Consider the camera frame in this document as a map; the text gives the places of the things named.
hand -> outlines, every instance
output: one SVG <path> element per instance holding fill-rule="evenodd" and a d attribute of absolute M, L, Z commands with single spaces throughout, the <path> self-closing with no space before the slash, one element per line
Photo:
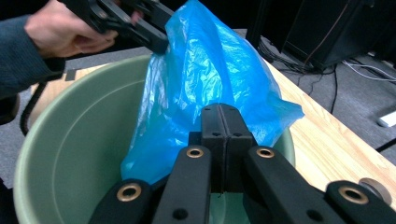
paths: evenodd
<path fill-rule="evenodd" d="M 24 29 L 44 59 L 95 53 L 112 46 L 118 35 L 115 31 L 97 33 L 57 0 L 49 0 L 30 16 Z"/>

plastic bag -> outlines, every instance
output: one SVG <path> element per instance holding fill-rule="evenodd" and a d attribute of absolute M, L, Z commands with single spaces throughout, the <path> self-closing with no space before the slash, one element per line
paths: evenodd
<path fill-rule="evenodd" d="M 189 132 L 201 131 L 201 109 L 224 103 L 239 109 L 262 146 L 271 147 L 304 114 L 280 99 L 270 70 L 249 43 L 197 0 L 166 24 L 169 49 L 152 55 L 123 179 L 150 184 L 168 175 Z"/>

table surface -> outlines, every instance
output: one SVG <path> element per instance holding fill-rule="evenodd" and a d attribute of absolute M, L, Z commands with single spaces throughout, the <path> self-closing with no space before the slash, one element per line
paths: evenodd
<path fill-rule="evenodd" d="M 79 70 L 75 80 L 101 66 Z M 309 184 L 325 190 L 329 182 L 349 180 L 358 183 L 371 178 L 390 193 L 391 207 L 396 210 L 396 166 L 361 140 L 332 114 L 300 90 L 271 64 L 270 70 L 278 83 L 282 98 L 302 106 L 305 116 L 290 127 L 293 138 L 296 169 Z M 34 121 L 41 111 L 73 81 L 51 81 L 31 115 Z"/>

sleeve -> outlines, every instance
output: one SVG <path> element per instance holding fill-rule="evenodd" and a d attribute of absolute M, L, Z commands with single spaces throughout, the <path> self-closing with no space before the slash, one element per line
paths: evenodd
<path fill-rule="evenodd" d="M 24 30 L 29 16 L 0 21 L 0 99 L 59 75 L 65 59 L 43 60 Z"/>

bucket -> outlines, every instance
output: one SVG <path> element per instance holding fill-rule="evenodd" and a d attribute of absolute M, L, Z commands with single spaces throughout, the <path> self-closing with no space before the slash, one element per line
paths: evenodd
<path fill-rule="evenodd" d="M 149 55 L 76 81 L 40 115 L 18 158 L 14 202 L 20 223 L 88 223 L 120 181 L 143 94 Z M 290 131 L 274 146 L 294 165 Z M 211 223 L 248 223 L 241 194 L 212 195 Z"/>

